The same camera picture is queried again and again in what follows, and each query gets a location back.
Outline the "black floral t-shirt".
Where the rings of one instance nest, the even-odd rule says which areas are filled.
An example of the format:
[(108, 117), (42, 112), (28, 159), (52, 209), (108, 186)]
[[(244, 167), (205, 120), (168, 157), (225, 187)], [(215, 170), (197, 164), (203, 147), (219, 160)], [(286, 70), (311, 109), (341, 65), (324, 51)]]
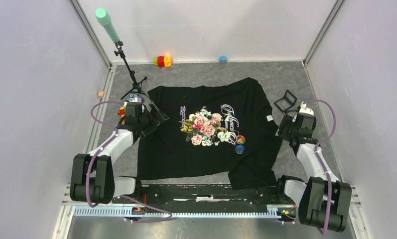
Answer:
[[(142, 180), (227, 172), (233, 189), (274, 186), (272, 167), (282, 139), (272, 107), (252, 78), (219, 87), (166, 87), (149, 91), (170, 117), (139, 141), (137, 176)], [(246, 138), (237, 154), (236, 137)]]

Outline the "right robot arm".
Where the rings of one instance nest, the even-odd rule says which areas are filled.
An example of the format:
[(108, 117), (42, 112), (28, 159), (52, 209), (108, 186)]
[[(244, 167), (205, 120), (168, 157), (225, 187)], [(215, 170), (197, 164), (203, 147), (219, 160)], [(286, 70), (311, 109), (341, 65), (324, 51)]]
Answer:
[(297, 218), (303, 225), (327, 231), (343, 232), (346, 228), (351, 203), (352, 188), (331, 173), (312, 137), (316, 117), (309, 113), (296, 116), (284, 115), (278, 135), (289, 143), (294, 155), (301, 162), (308, 180), (281, 176), (275, 189), (275, 198), (281, 203), (293, 200)]

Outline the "blue round brooch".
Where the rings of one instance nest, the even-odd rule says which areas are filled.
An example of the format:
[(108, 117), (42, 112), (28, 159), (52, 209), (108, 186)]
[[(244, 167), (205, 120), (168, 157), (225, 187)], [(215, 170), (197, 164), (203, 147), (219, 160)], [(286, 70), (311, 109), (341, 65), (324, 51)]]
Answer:
[(243, 145), (237, 145), (235, 147), (235, 152), (237, 154), (243, 154), (245, 152), (245, 147)]

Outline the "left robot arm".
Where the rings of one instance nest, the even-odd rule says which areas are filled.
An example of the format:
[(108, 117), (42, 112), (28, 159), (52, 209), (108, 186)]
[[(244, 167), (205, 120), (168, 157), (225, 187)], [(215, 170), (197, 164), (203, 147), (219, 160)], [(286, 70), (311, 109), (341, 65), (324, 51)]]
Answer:
[(90, 207), (108, 204), (120, 194), (130, 202), (143, 198), (143, 188), (131, 177), (116, 178), (113, 164), (138, 139), (156, 131), (169, 120), (154, 102), (125, 102), (119, 111), (120, 120), (111, 126), (113, 132), (101, 145), (73, 159), (70, 198), (86, 202)]

